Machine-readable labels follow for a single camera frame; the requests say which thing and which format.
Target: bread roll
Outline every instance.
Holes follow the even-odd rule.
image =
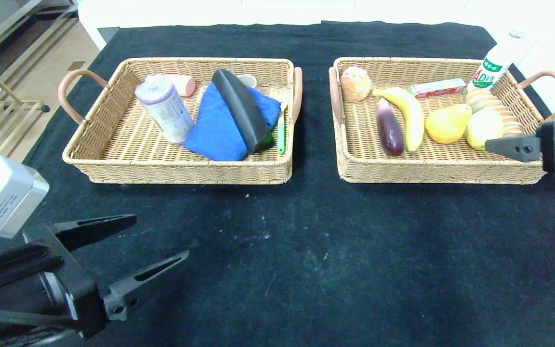
[[[502,125],[504,126],[503,137],[524,134],[522,131],[522,125],[517,120],[517,116],[515,116],[515,114],[513,114],[508,107],[503,105],[500,99],[493,96],[491,92],[481,88],[474,88],[466,95],[465,102],[472,108],[473,113],[478,112],[483,108],[491,108],[498,112],[498,114],[502,117]]]

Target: pear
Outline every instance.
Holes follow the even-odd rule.
[[[485,141],[501,138],[503,134],[502,116],[491,108],[483,108],[468,122],[466,140],[474,149],[485,151]]]
[[[454,143],[464,134],[471,116],[472,108],[466,104],[440,108],[427,117],[425,129],[430,138],[438,143]]]

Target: toothpaste box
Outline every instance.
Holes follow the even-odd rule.
[[[461,92],[465,87],[462,79],[451,79],[414,85],[408,88],[408,92],[414,97],[428,97]]]

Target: eggplant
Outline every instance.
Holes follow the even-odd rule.
[[[401,132],[391,105],[383,97],[376,106],[376,125],[385,152],[390,156],[402,154],[404,152],[404,134]]]

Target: blue towel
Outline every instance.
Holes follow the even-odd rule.
[[[254,88],[247,89],[260,108],[267,128],[273,129],[280,113],[279,101]],[[183,147],[218,161],[242,160],[247,154],[247,147],[233,116],[213,83],[209,84],[202,96],[196,126],[187,134]]]

